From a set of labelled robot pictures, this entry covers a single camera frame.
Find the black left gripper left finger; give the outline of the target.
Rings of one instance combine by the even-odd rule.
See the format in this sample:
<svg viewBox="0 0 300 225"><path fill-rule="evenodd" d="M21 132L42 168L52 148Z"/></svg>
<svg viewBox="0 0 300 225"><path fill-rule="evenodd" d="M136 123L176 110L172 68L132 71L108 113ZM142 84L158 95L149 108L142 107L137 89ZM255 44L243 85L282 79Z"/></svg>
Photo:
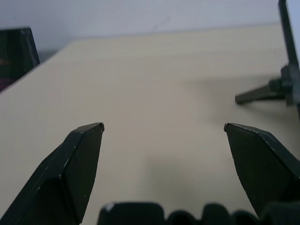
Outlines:
<svg viewBox="0 0 300 225"><path fill-rule="evenodd" d="M94 186L103 123L71 131L36 168L0 225L80 225Z"/></svg>

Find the black whiteboard stand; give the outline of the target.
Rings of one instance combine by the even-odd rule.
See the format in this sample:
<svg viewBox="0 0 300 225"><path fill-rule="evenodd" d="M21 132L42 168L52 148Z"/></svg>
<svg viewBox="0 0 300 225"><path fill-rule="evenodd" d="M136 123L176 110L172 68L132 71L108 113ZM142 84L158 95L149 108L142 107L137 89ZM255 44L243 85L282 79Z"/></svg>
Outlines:
<svg viewBox="0 0 300 225"><path fill-rule="evenodd" d="M235 103L239 105L259 100L284 99L287 105L294 105L300 109L300 53L296 48L288 0L278 0L278 9L288 63L281 68L279 78L271 79L262 87L236 95Z"/></svg>

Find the black box with dark print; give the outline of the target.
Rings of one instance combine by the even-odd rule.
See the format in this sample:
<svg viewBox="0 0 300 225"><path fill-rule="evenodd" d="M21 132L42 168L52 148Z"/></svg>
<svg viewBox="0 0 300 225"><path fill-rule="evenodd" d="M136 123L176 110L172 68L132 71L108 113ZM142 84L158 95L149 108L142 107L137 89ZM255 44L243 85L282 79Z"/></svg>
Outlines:
<svg viewBox="0 0 300 225"><path fill-rule="evenodd" d="M0 29L0 92L39 64L30 27Z"/></svg>

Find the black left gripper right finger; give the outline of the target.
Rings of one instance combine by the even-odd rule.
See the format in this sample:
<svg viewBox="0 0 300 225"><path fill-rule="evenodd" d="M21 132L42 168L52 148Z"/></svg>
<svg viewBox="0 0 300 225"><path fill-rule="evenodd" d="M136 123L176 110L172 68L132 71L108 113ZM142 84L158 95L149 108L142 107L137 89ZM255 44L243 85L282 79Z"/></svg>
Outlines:
<svg viewBox="0 0 300 225"><path fill-rule="evenodd" d="M300 160L273 134L225 124L235 169L258 216L274 202L300 202Z"/></svg>

